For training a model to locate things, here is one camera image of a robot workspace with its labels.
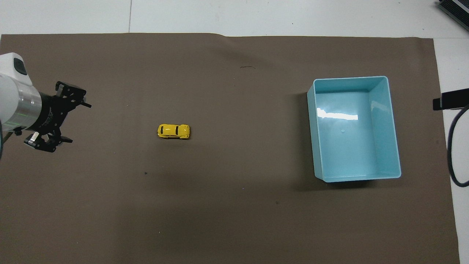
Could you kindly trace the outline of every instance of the white floor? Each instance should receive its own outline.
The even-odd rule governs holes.
[[[123,32],[434,38],[441,91],[469,86],[469,32],[435,0],[0,1],[0,34]],[[447,133],[456,111],[443,114]],[[454,133],[460,181],[469,179],[468,130],[469,114]],[[452,184],[452,192],[460,259],[469,264],[469,187]]]

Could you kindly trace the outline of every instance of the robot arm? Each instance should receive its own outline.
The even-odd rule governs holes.
[[[24,143],[34,149],[54,152],[63,142],[60,126],[78,105],[87,104],[86,91],[63,82],[55,85],[53,96],[38,92],[32,85],[23,59],[16,53],[0,55],[0,122],[3,131],[21,135],[32,131]]]

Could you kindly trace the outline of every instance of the brown work surface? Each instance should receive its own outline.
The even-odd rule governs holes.
[[[6,143],[0,263],[459,262],[432,39],[3,35],[0,52],[93,105],[53,154],[29,133]],[[402,176],[315,178],[313,80],[377,75]],[[158,138],[161,123],[191,139]]]

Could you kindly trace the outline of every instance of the yellow toy car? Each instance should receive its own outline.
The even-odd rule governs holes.
[[[188,139],[190,128],[188,124],[161,124],[158,127],[158,136],[164,139]]]

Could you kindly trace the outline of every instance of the light blue plastic bin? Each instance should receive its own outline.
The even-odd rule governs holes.
[[[308,109],[317,178],[401,176],[386,76],[316,79],[308,91]]]

